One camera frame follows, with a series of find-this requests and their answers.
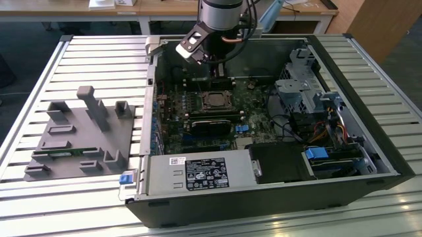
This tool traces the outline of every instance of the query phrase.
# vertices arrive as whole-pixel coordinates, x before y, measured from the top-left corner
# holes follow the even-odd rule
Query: white box
[[[90,0],[90,11],[115,9],[114,0]]]
[[[117,2],[117,5],[121,5],[121,6],[134,6],[137,0],[115,0],[115,2]]]

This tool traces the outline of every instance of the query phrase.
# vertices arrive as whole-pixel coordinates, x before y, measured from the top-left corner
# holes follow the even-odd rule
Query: copper tube
[[[226,37],[222,37],[222,41],[226,43],[242,43],[243,39],[229,39]]]

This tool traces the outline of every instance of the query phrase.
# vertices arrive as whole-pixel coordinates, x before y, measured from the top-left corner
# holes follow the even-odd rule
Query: sticker
[[[185,161],[186,161],[186,157],[171,157],[170,165],[185,164]]]
[[[73,153],[71,152],[63,152],[63,153],[53,153],[50,155],[51,155],[51,157],[71,157]]]
[[[229,174],[225,158],[185,160],[189,191],[227,188]]]
[[[137,12],[134,12],[134,11],[119,11],[118,15],[137,15]]]

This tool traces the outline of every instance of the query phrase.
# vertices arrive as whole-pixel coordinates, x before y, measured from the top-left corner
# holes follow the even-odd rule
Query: motherboard
[[[269,85],[227,79],[210,91],[206,79],[185,79],[158,96],[166,154],[243,149],[277,141],[265,107]]]

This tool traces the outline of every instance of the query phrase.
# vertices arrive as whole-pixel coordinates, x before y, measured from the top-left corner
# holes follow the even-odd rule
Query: barcode sticker
[[[119,11],[118,15],[137,15],[137,12],[134,12],[134,11]]]
[[[170,165],[185,164],[186,157],[171,157]]]

